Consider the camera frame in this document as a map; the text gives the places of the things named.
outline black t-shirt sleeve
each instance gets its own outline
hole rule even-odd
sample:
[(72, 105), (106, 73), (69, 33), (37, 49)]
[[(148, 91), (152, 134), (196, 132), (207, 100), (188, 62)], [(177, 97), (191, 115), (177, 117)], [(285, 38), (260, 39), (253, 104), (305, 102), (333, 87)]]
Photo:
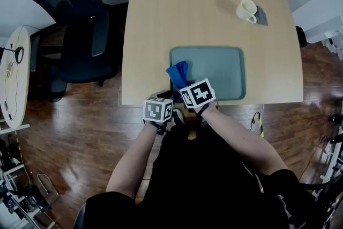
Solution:
[(95, 195), (86, 201), (84, 228), (111, 228), (129, 226), (133, 221), (135, 202), (127, 195), (107, 192)]
[(305, 190), (291, 170), (282, 169), (271, 174), (263, 185), (264, 193), (283, 197), (287, 211), (295, 217), (304, 217), (314, 203), (314, 197)]

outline mug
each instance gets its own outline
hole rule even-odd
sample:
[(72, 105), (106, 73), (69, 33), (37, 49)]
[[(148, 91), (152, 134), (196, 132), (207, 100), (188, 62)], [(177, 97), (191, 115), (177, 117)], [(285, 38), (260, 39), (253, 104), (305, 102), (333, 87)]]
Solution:
[(257, 12), (255, 3), (251, 0), (242, 0), (236, 9), (236, 15), (243, 20), (256, 23), (257, 19), (254, 14)]

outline shoe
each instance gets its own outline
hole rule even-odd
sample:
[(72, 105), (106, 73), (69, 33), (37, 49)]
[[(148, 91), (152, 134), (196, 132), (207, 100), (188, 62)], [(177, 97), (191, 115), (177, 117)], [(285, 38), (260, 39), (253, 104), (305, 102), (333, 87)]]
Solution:
[(179, 109), (174, 109), (173, 110), (173, 118), (171, 119), (174, 125), (180, 125), (184, 124), (184, 119), (181, 111)]

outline light wood tabletop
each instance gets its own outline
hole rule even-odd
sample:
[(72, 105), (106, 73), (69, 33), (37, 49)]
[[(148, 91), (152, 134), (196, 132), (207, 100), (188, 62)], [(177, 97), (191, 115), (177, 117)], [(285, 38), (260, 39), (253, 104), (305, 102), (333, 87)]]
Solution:
[(25, 27), (17, 28), (6, 44), (7, 49), (14, 50), (18, 47), (24, 48), (23, 59), (19, 64), (14, 53), (6, 50), (0, 64), (0, 106), (6, 123), (12, 129), (21, 126), (26, 110), (31, 44)]
[(177, 46), (235, 46), (244, 52), (247, 93), (221, 105), (303, 99), (299, 43), (287, 0), (253, 0), (268, 26), (238, 19), (241, 0), (130, 0), (126, 19), (122, 104), (142, 105), (168, 90), (169, 52)]

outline human arm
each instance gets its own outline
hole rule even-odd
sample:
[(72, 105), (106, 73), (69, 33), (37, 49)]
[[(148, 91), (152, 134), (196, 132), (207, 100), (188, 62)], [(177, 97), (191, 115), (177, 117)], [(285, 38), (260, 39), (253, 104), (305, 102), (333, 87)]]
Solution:
[(202, 117), (219, 136), (261, 173), (271, 175), (277, 170), (288, 169), (268, 141), (220, 113), (213, 103), (202, 113)]
[(106, 192), (119, 192), (135, 199), (154, 144), (157, 128), (148, 121), (115, 167)]

